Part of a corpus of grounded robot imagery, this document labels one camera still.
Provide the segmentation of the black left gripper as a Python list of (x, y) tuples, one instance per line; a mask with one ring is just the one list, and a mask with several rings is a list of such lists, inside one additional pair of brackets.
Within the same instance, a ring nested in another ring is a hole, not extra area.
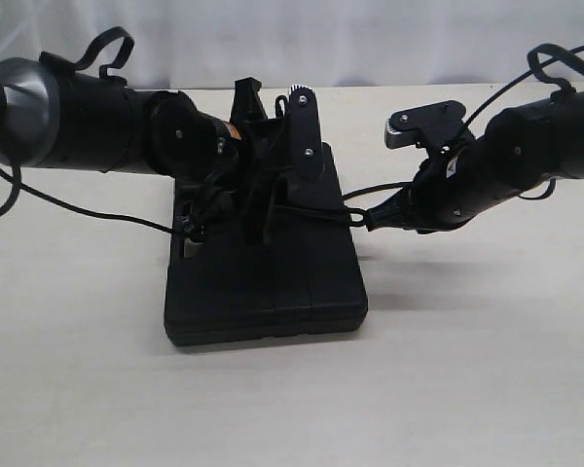
[(196, 204), (216, 204), (228, 197), (242, 204), (240, 224), (247, 244), (261, 244), (272, 207), (287, 205), (297, 190), (289, 171), (287, 97), (275, 100), (275, 116), (267, 115), (260, 97), (262, 83), (247, 77), (235, 81), (230, 117), (226, 120), (195, 111), (198, 146), (195, 155), (199, 190)]

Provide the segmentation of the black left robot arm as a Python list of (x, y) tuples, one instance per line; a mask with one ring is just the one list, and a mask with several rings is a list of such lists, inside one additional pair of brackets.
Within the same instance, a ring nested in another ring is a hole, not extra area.
[(269, 117), (258, 84), (237, 84), (232, 115), (201, 111), (188, 94), (135, 90), (120, 77), (86, 75), (43, 54), (0, 62), (0, 177), (6, 215), (28, 192), (27, 168), (135, 173), (171, 178), (179, 207), (168, 234), (193, 242), (234, 221), (261, 238), (299, 173), (287, 99)]

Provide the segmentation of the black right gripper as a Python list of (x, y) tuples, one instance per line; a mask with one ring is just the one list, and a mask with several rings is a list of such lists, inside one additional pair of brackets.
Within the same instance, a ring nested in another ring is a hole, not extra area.
[(419, 171), (409, 193), (397, 192), (369, 208), (367, 231), (391, 228), (417, 234), (449, 232), (520, 193), (504, 180), (489, 146), (477, 140), (458, 154)]

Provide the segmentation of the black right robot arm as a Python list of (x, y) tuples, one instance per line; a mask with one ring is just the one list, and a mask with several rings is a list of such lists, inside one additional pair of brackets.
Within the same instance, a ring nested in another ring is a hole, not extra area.
[(371, 208), (369, 230), (449, 232), (479, 214), (556, 179), (584, 179), (584, 90), (502, 110), (475, 137), (454, 100), (393, 114), (385, 145), (423, 148), (413, 180)]

